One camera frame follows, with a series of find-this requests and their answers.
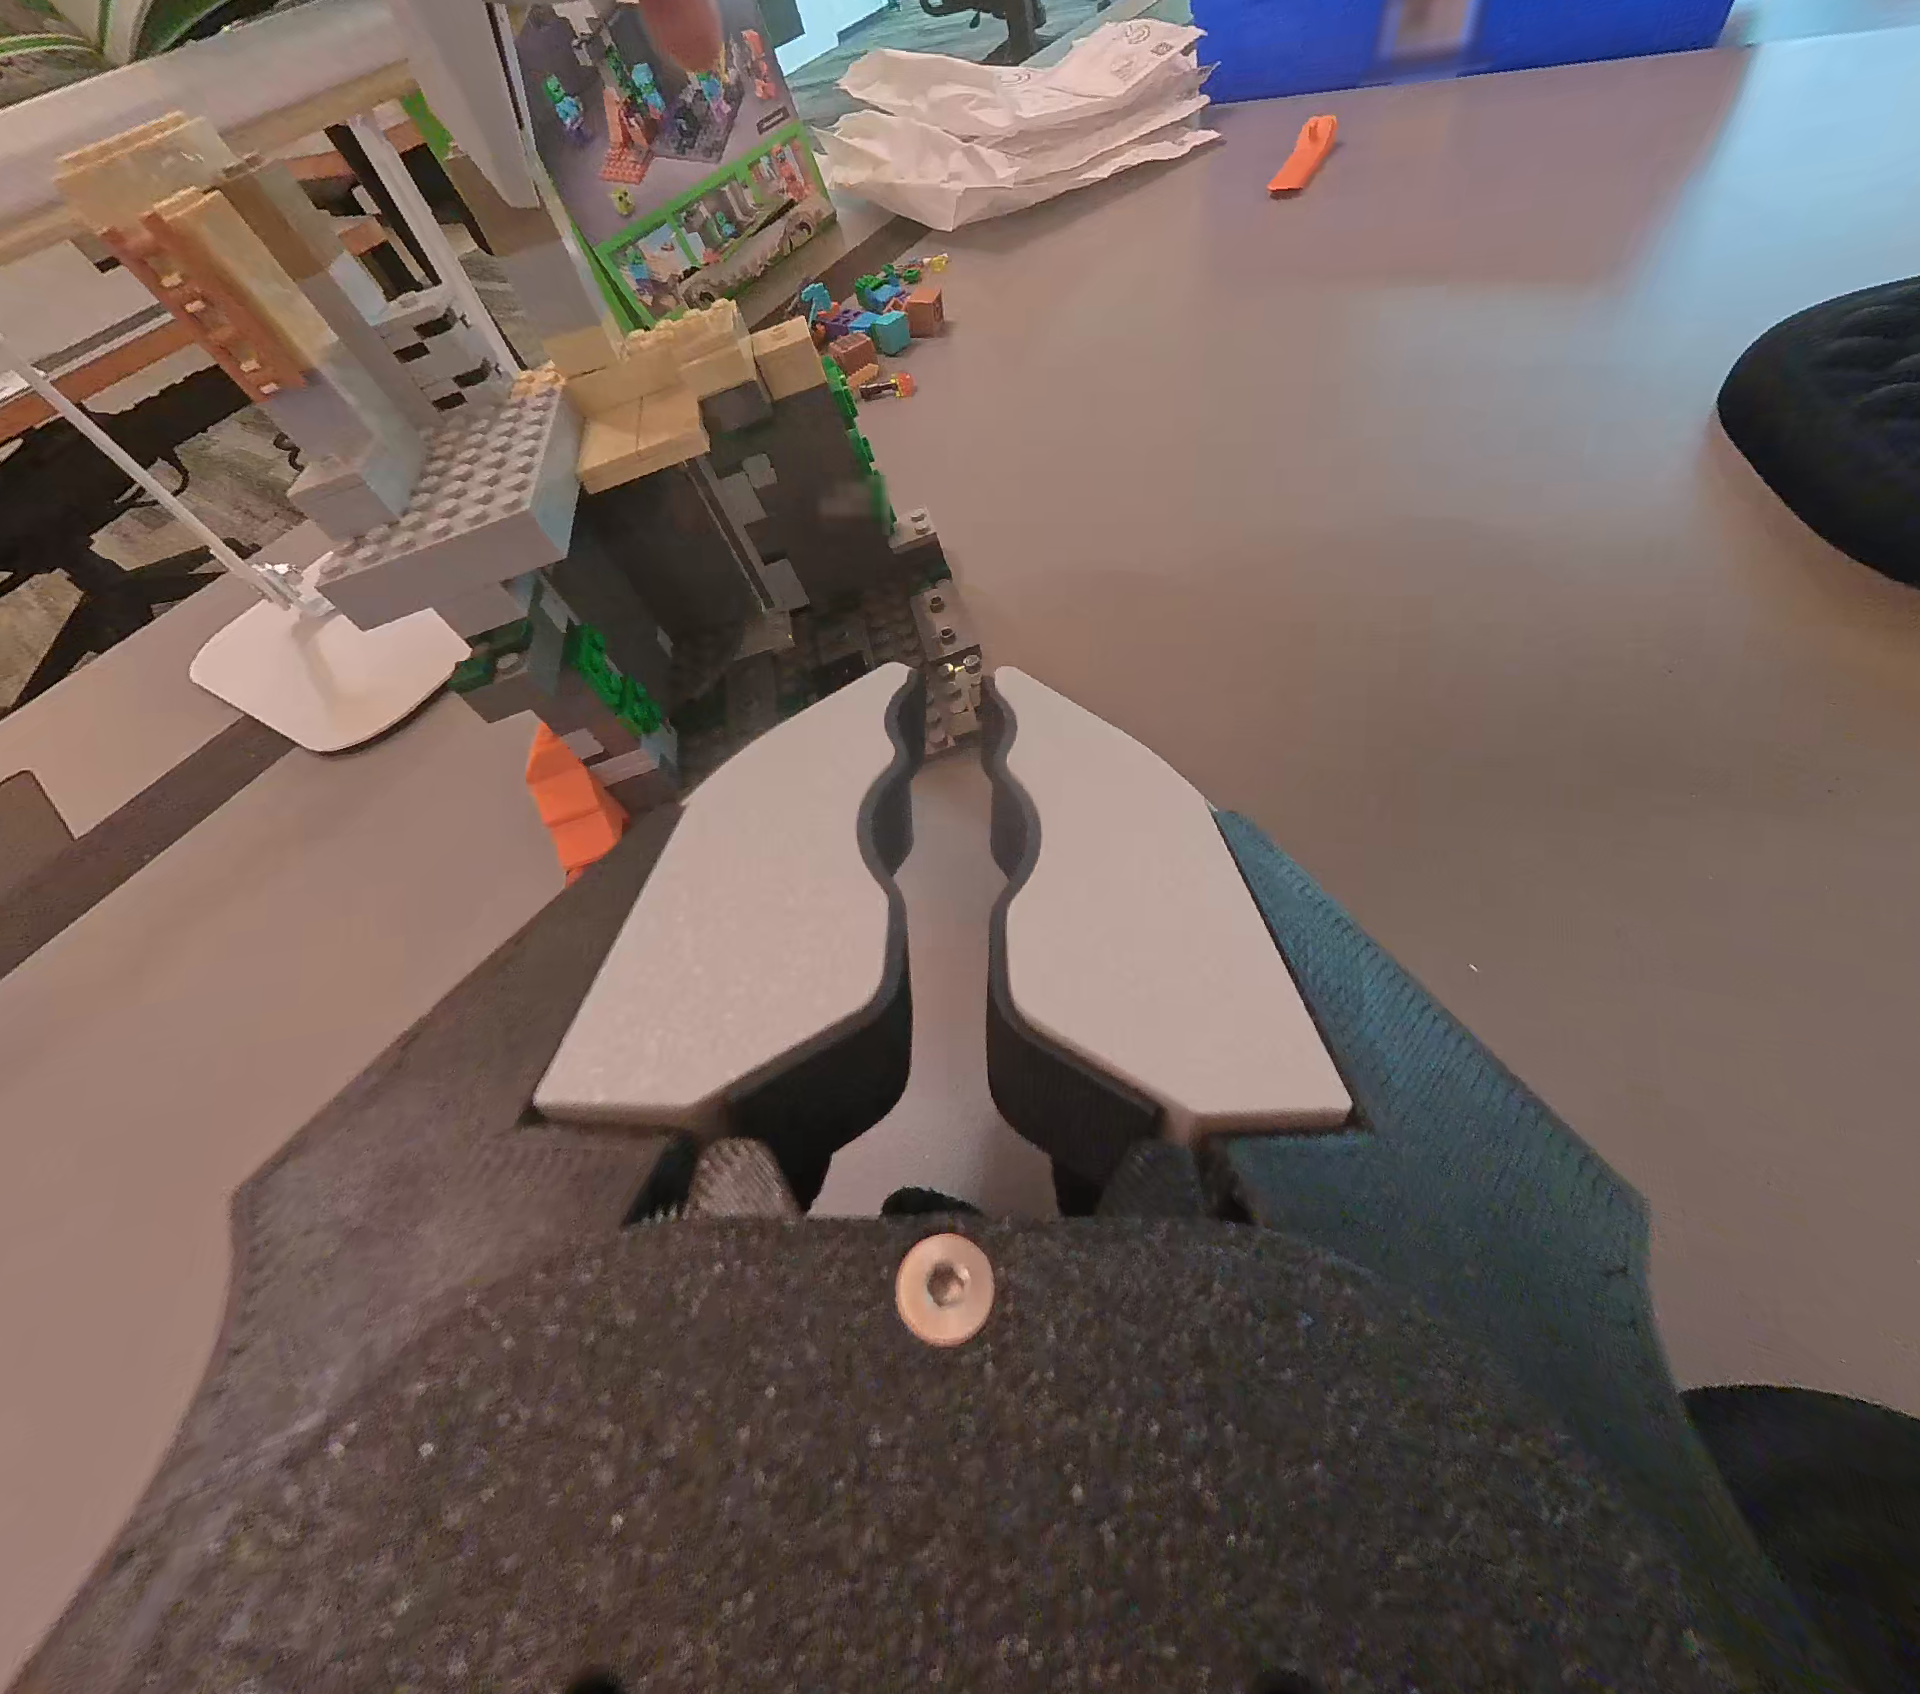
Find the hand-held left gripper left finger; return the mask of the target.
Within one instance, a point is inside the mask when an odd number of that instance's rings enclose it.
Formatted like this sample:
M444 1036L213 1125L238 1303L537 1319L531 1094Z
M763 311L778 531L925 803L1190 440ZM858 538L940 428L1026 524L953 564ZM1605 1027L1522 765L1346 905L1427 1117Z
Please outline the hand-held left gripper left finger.
M920 673L891 660L703 781L535 1089L541 1119L752 1140L816 1203L910 1074L918 766Z

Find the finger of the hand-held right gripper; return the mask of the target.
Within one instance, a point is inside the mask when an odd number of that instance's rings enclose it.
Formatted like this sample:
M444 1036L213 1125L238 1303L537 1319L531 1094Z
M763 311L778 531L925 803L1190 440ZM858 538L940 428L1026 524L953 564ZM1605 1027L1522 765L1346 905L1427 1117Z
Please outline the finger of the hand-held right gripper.
M538 206L487 0L385 0L422 96L505 205Z
M533 191L527 220L515 231L517 250L500 256L500 263L513 280L527 323L543 343L616 343L618 325L607 290L583 254L573 220L538 153L517 55L515 10L488 3L487 15L515 147Z

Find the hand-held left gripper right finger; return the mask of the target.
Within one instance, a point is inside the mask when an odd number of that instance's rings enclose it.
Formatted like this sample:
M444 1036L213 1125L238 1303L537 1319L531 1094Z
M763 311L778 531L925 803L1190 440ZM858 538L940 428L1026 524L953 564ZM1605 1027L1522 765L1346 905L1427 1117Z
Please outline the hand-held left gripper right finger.
M1091 1211L1139 1145L1344 1132L1354 1096L1213 801L1016 667L980 702L991 850L987 1074Z

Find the toy brick building model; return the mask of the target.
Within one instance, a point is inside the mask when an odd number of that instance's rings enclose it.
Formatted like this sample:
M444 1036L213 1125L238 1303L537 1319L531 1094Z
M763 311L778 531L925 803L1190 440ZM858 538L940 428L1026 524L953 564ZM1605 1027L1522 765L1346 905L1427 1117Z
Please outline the toy brick building model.
M527 210L462 151L442 166L521 306L502 256ZM876 667L923 677L930 755L977 735L983 658L940 536L896 508L800 316L752 333L717 300L616 343L537 333L537 362L511 368L446 286L385 298L442 413L419 489L343 551L306 516L296 451L293 503L345 614L391 627L420 605L464 641L427 707L537 723L527 775L569 877Z

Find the grey desk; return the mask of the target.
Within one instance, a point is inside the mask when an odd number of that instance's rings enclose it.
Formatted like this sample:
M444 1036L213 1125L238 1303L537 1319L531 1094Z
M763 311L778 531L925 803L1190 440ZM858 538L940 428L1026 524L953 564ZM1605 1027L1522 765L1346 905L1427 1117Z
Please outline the grey desk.
M1916 0L1303 102L963 236L876 411L989 657L1255 818L1647 1199L1686 1388L1916 1413L1916 595L1731 447L1916 277ZM157 1477L235 1192L563 890L507 727L277 755L4 976L4 1682Z

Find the person's right hand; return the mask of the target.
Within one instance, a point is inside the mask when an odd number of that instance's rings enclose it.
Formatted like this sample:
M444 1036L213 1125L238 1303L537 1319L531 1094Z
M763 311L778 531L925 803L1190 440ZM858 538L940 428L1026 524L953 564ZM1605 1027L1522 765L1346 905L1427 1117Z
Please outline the person's right hand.
M727 31L719 0L633 0L659 52L686 75L719 75Z

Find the colourful toy set box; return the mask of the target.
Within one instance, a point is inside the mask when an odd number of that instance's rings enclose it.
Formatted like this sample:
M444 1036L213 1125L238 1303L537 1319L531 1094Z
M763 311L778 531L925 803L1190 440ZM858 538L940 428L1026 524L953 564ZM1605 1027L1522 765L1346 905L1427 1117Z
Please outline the colourful toy set box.
M538 5L515 28L541 164L626 327L738 296L837 220L778 58L797 0L717 0L715 73L668 58L637 0Z

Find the wooden stand with white base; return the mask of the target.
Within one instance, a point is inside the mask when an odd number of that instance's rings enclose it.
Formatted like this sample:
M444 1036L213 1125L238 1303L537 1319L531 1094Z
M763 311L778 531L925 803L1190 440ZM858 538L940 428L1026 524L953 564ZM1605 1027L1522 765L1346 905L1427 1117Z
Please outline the wooden stand with white base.
M203 116L157 108L118 115L118 131L71 147L53 174L64 210L166 327L294 444L305 514L335 551L407 513L442 411L398 359L376 279L294 173L244 156ZM188 665L195 686L244 719L343 755L427 707L467 658L459 630L420 603L391 624L351 618L322 588L333 559L233 549L13 339L4 373L252 593Z

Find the black textured cushion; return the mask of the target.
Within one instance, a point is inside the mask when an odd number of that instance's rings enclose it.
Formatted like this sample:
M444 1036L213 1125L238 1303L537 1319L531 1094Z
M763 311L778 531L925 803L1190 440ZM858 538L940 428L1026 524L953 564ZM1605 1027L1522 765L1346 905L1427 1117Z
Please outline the black textured cushion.
M1918 586L1918 279L1770 327L1717 397L1723 432L1808 531Z

